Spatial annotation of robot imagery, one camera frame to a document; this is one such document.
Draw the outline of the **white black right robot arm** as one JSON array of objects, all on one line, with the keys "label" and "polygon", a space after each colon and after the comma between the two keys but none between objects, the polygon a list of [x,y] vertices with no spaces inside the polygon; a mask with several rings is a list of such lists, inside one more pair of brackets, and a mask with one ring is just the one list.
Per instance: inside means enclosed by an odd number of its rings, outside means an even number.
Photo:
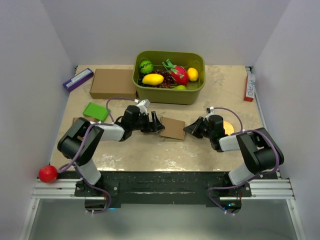
[{"label": "white black right robot arm", "polygon": [[198,139],[209,139],[211,147],[217,152],[241,152],[243,164],[230,171],[228,181],[222,185],[223,192],[230,197],[235,196],[244,183],[263,172],[274,172],[284,163],[284,154],[263,127],[227,135],[223,118],[212,114],[199,117],[183,130]]}]

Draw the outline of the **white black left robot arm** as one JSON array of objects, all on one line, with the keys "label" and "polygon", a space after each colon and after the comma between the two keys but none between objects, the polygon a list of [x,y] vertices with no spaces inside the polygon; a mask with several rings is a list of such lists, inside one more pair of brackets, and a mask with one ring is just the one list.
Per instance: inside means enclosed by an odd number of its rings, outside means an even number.
[{"label": "white black left robot arm", "polygon": [[92,196],[99,196],[104,190],[104,184],[100,181],[102,175],[93,161],[99,143],[123,142],[131,137],[133,131],[159,133],[165,129],[155,111],[151,112],[151,118],[147,107],[140,103],[129,105],[114,123],[92,123],[83,117],[78,118],[57,144],[58,151],[70,159],[70,163],[60,167],[58,172],[63,173],[73,166],[87,181],[86,191]]}]

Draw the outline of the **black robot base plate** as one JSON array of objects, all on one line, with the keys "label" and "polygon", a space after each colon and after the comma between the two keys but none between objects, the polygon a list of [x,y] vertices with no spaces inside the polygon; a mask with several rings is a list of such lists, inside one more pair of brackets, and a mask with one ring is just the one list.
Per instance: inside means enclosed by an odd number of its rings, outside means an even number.
[{"label": "black robot base plate", "polygon": [[227,172],[219,171],[102,171],[97,186],[111,195],[111,206],[123,204],[205,205],[211,199],[223,207],[239,209],[251,197],[248,183],[228,189]]}]

